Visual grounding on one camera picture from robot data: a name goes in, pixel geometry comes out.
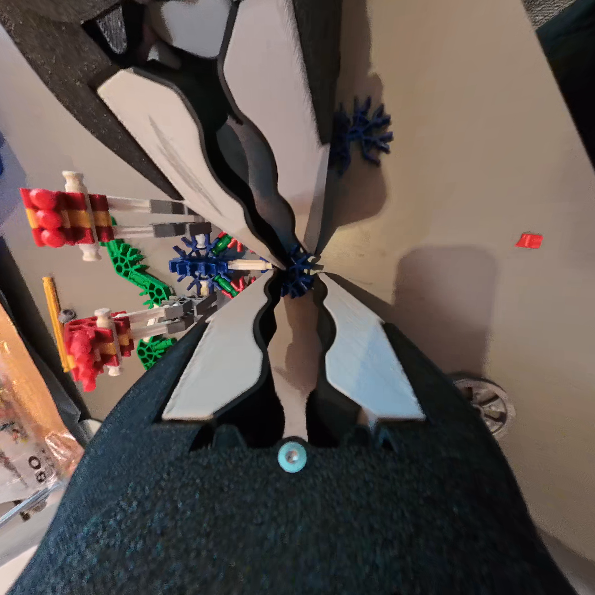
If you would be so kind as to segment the person's torso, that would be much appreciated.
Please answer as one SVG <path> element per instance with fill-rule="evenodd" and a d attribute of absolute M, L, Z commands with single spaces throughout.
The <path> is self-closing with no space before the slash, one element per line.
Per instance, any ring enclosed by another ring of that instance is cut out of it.
<path fill-rule="evenodd" d="M 569 5 L 537 37 L 594 165 L 594 1 Z"/>

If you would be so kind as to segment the long yellow rod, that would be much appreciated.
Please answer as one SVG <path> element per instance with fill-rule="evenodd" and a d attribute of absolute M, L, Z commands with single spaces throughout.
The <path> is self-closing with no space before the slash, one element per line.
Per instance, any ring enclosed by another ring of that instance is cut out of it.
<path fill-rule="evenodd" d="M 74 360 L 68 354 L 64 342 L 64 324 L 59 319 L 62 308 L 56 293 L 54 279 L 42 277 L 42 284 L 63 372 L 68 374 L 74 368 Z"/>

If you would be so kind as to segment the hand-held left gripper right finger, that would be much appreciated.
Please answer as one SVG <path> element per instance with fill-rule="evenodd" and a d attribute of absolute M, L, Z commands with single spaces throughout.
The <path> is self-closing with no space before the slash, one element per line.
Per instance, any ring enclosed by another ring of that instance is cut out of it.
<path fill-rule="evenodd" d="M 424 421 L 425 414 L 383 329 L 383 320 L 325 273 L 323 307 L 336 329 L 325 354 L 330 385 L 368 421 Z"/>

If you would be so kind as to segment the blue snowflake connector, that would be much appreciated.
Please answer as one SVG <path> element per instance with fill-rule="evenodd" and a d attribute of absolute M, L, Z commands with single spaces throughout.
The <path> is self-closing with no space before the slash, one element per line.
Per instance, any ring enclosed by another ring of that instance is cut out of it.
<path fill-rule="evenodd" d="M 308 252 L 302 245 L 294 245 L 289 252 L 290 263 L 281 275 L 280 296 L 295 299 L 308 293 L 313 288 L 315 274 L 323 269 L 319 260 L 320 256 Z"/>
<path fill-rule="evenodd" d="M 390 153 L 393 132 L 389 130 L 391 116 L 379 104 L 374 110 L 371 97 L 363 102 L 353 100 L 351 112 L 342 103 L 333 114 L 329 168 L 337 175 L 346 173 L 352 162 L 352 148 L 358 147 L 361 157 L 376 167 L 381 166 L 381 154 Z"/>

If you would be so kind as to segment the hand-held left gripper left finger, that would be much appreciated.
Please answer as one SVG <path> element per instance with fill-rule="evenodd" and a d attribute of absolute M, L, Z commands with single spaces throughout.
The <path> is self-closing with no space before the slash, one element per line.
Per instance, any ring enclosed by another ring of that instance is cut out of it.
<path fill-rule="evenodd" d="M 210 318 L 163 420 L 212 420 L 256 388 L 267 370 L 278 302 L 279 270 L 271 270 Z"/>

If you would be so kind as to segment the colourful construction toy model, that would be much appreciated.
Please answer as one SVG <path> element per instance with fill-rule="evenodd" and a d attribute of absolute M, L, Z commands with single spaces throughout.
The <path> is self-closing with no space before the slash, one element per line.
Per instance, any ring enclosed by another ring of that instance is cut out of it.
<path fill-rule="evenodd" d="M 233 299 L 255 281 L 246 273 L 272 269 L 263 258 L 231 258 L 245 253 L 242 243 L 225 233 L 212 240 L 211 224 L 184 203 L 91 194 L 82 174 L 64 171 L 63 177 L 63 191 L 20 188 L 36 245 L 77 246 L 85 262 L 99 261 L 105 248 L 116 274 L 146 298 L 140 312 L 101 311 L 64 325 L 66 350 L 74 360 L 70 374 L 84 391 L 94 391 L 105 371 L 118 376 L 134 350 L 144 368 L 151 368 L 174 345 L 175 335 L 216 309 L 218 292 Z M 143 254 L 127 242 L 136 237 L 179 237 L 186 248 L 174 247 L 170 272 L 178 282 L 189 279 L 187 291 L 196 294 L 175 297 L 149 273 Z"/>

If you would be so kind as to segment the grey spoked pulley wheel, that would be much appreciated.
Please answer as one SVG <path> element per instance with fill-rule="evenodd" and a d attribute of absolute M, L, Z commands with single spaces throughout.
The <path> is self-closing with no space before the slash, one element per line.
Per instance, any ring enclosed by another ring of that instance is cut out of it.
<path fill-rule="evenodd" d="M 492 380 L 465 372 L 453 373 L 450 379 L 479 414 L 494 439 L 502 440 L 516 417 L 507 392 Z"/>

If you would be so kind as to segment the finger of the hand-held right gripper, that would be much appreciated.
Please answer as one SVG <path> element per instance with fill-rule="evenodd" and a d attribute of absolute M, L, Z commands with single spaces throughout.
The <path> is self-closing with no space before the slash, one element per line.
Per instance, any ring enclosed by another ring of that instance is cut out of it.
<path fill-rule="evenodd" d="M 314 253 L 330 145 L 318 132 L 292 2 L 233 3 L 218 69 L 257 213 L 284 249 Z"/>
<path fill-rule="evenodd" d="M 135 67 L 118 70 L 96 91 L 193 211 L 286 268 L 285 251 L 250 188 L 222 155 L 211 156 L 204 126 L 179 86 Z"/>

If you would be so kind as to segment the brown plastic bag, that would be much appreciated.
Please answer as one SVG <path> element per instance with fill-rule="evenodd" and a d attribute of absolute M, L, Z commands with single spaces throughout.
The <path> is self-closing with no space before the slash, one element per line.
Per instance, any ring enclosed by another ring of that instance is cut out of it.
<path fill-rule="evenodd" d="M 63 423 L 11 316 L 1 306 L 1 524 L 28 519 L 70 480 L 83 448 Z"/>

